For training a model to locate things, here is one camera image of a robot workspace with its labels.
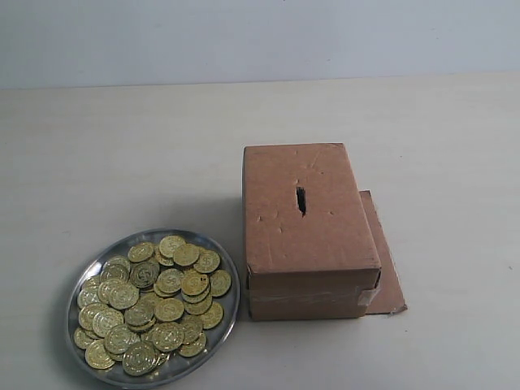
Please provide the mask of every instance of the white wall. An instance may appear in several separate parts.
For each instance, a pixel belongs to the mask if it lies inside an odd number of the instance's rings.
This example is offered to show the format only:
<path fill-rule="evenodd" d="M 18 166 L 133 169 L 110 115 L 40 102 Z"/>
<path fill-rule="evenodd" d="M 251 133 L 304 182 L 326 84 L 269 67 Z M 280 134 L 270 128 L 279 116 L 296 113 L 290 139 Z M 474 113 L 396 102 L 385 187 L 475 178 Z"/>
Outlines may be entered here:
<path fill-rule="evenodd" d="M 518 0 L 2 0 L 0 88 L 520 69 Z"/>

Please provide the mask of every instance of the metal plate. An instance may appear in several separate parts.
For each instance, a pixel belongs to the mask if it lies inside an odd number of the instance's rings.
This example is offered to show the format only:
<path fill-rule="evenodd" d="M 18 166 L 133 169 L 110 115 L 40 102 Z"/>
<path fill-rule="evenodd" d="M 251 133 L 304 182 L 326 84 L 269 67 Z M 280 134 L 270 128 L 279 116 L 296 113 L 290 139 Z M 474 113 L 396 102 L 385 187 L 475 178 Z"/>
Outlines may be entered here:
<path fill-rule="evenodd" d="M 222 261 L 220 269 L 229 272 L 232 277 L 232 286 L 229 292 L 220 298 L 215 298 L 224 308 L 223 321 L 214 329 L 204 331 L 207 335 L 206 349 L 195 357 L 181 357 L 178 354 L 172 355 L 168 362 L 161 365 L 157 370 L 150 374 L 132 377 L 123 371 L 120 363 L 115 364 L 108 370 L 94 370 L 87 365 L 85 361 L 85 351 L 79 349 L 74 344 L 74 331 L 79 326 L 78 315 L 79 309 L 76 304 L 78 293 L 80 292 L 83 282 L 92 275 L 97 275 L 101 272 L 103 264 L 112 256 L 122 254 L 126 256 L 130 247 L 142 241 L 151 241 L 158 244 L 159 241 L 168 235 L 182 236 L 187 242 L 195 245 L 200 245 L 204 248 L 214 250 L 217 252 Z M 198 233 L 188 232 L 184 230 L 175 229 L 155 229 L 146 232 L 139 232 L 127 238 L 116 242 L 107 250 L 102 252 L 95 260 L 90 262 L 84 269 L 81 276 L 76 281 L 76 285 L 69 297 L 67 303 L 66 315 L 66 343 L 68 349 L 72 352 L 78 364 L 92 376 L 113 384 L 115 386 L 127 389 L 142 389 L 155 388 L 174 380 L 180 379 L 190 372 L 195 371 L 198 367 L 204 364 L 217 351 L 220 345 L 226 340 L 229 333 L 233 329 L 236 320 L 236 312 L 238 311 L 238 304 L 240 300 L 240 281 L 236 271 L 235 263 L 231 260 L 228 253 L 215 241 Z"/>

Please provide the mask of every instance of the table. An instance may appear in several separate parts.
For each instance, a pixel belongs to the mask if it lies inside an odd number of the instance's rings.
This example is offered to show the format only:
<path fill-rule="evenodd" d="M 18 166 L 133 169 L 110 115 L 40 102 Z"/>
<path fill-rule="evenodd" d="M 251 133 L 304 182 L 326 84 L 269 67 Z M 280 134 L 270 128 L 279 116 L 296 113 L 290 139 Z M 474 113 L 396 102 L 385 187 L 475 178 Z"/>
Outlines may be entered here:
<path fill-rule="evenodd" d="M 165 388 L 511 389 L 520 384 L 520 72 L 0 91 L 0 377 L 104 388 L 63 346 L 85 262 L 147 228 L 219 241 L 242 265 L 254 144 L 344 142 L 409 310 L 252 323 Z"/>

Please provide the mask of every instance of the cardboard piece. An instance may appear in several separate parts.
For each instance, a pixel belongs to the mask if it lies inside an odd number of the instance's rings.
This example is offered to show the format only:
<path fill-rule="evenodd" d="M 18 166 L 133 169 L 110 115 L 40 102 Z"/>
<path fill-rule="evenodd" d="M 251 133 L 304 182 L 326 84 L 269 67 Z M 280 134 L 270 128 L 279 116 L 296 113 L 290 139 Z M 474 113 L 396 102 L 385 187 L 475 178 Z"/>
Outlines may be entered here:
<path fill-rule="evenodd" d="M 407 309 L 405 298 L 399 284 L 399 278 L 392 255 L 388 248 L 383 228 L 377 216 L 370 191 L 361 191 L 361 199 L 365 209 L 366 219 L 374 237 L 375 248 L 381 261 L 381 278 L 379 292 L 368 306 L 367 314 L 397 314 Z"/>
<path fill-rule="evenodd" d="M 363 316 L 381 263 L 343 144 L 245 148 L 253 319 Z"/>

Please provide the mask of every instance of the cardboard edge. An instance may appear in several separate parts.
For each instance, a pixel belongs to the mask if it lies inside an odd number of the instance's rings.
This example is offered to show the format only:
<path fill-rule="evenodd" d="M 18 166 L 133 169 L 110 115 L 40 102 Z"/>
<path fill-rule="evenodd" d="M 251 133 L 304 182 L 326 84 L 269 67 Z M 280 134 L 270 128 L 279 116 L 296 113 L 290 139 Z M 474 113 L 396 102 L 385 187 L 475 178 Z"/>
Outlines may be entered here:
<path fill-rule="evenodd" d="M 372 299 L 366 314 L 398 314 L 408 309 L 395 264 L 390 254 L 387 239 L 383 227 L 379 221 L 377 211 L 370 191 L 360 191 L 363 208 L 370 231 L 374 238 L 379 260 L 381 261 L 381 278 L 379 280 L 379 293 Z"/>

